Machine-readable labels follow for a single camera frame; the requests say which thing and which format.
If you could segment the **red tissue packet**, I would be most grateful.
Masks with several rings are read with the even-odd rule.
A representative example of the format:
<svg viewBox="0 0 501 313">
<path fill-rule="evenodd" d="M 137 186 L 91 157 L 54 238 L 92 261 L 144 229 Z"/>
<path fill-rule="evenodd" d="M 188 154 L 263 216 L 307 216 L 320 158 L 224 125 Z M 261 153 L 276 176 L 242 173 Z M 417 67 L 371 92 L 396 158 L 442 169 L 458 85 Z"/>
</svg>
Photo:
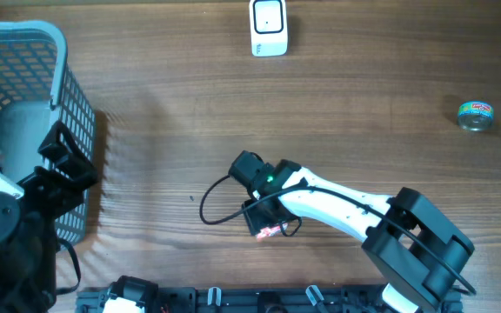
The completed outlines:
<svg viewBox="0 0 501 313">
<path fill-rule="evenodd" d="M 255 238 L 260 242 L 265 238 L 281 234 L 283 230 L 287 229 L 287 226 L 287 223 L 282 223 L 281 225 L 263 228 L 255 235 Z"/>
</svg>

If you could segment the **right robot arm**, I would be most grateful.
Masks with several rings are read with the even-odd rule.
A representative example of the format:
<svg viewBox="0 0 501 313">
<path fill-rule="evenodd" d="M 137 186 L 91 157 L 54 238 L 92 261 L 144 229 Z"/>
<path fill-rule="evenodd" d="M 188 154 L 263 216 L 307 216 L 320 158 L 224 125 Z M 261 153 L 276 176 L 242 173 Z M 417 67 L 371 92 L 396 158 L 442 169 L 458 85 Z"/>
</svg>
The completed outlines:
<svg viewBox="0 0 501 313">
<path fill-rule="evenodd" d="M 402 188 L 369 194 L 330 182 L 282 160 L 264 162 L 243 151 L 229 177 L 247 191 L 244 216 L 254 233 L 304 218 L 354 237 L 385 277 L 383 301 L 398 312 L 436 311 L 474 252 L 472 241 L 426 196 Z"/>
</svg>

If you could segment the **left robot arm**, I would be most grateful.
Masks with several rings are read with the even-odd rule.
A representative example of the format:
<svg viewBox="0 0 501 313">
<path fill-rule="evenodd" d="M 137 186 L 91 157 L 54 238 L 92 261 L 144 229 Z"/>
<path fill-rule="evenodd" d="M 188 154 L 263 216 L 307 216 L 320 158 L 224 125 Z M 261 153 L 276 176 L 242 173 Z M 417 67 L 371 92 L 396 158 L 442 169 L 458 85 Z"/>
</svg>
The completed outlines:
<svg viewBox="0 0 501 313">
<path fill-rule="evenodd" d="M 84 202 L 97 183 L 97 170 L 61 122 L 38 148 L 53 163 L 37 166 L 17 183 L 0 170 L 0 312 L 46 312 L 57 297 L 78 287 L 57 287 L 56 253 L 65 248 L 77 277 L 81 270 L 73 244 L 57 236 L 55 221 Z"/>
</svg>

